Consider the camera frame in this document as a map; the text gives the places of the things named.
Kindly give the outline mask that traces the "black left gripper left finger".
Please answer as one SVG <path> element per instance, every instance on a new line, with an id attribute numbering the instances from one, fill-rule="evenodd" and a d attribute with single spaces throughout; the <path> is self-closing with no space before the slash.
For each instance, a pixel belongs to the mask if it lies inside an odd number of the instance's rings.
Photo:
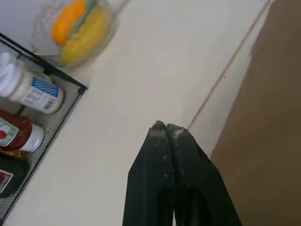
<path id="1" fill-rule="evenodd" d="M 166 125 L 157 121 L 131 166 L 122 226 L 172 226 L 174 172 Z"/>

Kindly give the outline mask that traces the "brown paper bag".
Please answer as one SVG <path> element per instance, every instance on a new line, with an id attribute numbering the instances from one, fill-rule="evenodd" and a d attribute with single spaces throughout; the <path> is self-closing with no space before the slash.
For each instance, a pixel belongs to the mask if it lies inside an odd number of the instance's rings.
<path id="1" fill-rule="evenodd" d="M 301 0 L 275 0 L 211 157 L 243 226 L 301 226 Z"/>

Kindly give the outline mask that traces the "red ketchup bottle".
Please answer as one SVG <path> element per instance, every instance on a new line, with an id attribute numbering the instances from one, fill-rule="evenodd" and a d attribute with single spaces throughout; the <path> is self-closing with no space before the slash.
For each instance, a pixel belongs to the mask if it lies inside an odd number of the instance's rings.
<path id="1" fill-rule="evenodd" d="M 44 129 L 28 117 L 12 115 L 0 109 L 0 149 L 34 152 L 41 145 Z"/>

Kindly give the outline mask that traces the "clear glass fruit bowl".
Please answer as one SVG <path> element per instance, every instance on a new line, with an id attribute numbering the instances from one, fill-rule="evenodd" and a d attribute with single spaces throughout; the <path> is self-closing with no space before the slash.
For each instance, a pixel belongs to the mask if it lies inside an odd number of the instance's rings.
<path id="1" fill-rule="evenodd" d="M 64 65 L 64 63 L 62 62 L 63 46 L 58 46 L 52 40 L 51 27 L 62 12 L 63 8 L 73 1 L 75 0 L 45 1 L 41 5 L 40 10 L 35 16 L 33 22 L 33 34 L 31 43 L 33 53 L 57 67 L 76 67 L 99 55 L 105 49 L 105 47 L 108 45 L 113 35 L 115 34 L 117 30 L 119 14 L 130 0 L 85 0 L 86 12 L 72 27 L 72 31 L 69 35 L 68 40 L 73 34 L 78 32 L 79 28 L 83 25 L 86 17 L 95 7 L 105 7 L 110 11 L 108 33 L 103 41 L 101 41 L 101 43 L 99 43 L 99 45 L 94 50 L 92 50 L 83 60 L 72 65 Z"/>

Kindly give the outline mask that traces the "yellow banana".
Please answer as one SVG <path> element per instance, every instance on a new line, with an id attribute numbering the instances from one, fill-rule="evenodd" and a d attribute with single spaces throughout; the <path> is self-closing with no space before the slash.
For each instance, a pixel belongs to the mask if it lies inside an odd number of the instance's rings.
<path id="1" fill-rule="evenodd" d="M 72 65 L 87 57 L 107 35 L 109 22 L 110 11 L 105 7 L 95 7 L 78 32 L 73 34 L 63 46 L 64 65 Z"/>

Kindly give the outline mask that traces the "orange fruit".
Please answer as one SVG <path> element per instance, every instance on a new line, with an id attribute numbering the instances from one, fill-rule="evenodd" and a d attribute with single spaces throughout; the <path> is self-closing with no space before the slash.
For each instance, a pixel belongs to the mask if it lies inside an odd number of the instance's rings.
<path id="1" fill-rule="evenodd" d="M 52 24 L 51 38 L 58 46 L 64 46 L 72 31 L 72 27 L 86 12 L 85 0 L 75 0 L 66 7 Z"/>

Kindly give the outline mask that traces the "black container with label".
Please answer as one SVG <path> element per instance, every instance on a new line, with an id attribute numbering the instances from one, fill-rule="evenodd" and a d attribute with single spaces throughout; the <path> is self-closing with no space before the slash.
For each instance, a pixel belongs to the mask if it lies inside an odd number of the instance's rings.
<path id="1" fill-rule="evenodd" d="M 29 172 L 27 161 L 0 153 L 0 198 L 16 192 Z"/>

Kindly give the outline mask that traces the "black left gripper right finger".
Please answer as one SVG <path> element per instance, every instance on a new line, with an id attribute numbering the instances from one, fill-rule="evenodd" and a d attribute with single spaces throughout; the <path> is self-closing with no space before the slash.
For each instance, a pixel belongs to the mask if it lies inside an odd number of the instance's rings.
<path id="1" fill-rule="evenodd" d="M 176 226 L 242 226 L 222 177 L 192 134 L 168 124 Z"/>

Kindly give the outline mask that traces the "white mayonnaise jar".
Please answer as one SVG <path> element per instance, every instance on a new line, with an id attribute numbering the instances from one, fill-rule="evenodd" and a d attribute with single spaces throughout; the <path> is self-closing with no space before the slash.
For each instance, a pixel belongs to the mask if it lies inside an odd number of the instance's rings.
<path id="1" fill-rule="evenodd" d="M 61 107 L 64 91 L 32 73 L 25 62 L 17 60 L 0 71 L 0 96 L 51 114 Z"/>

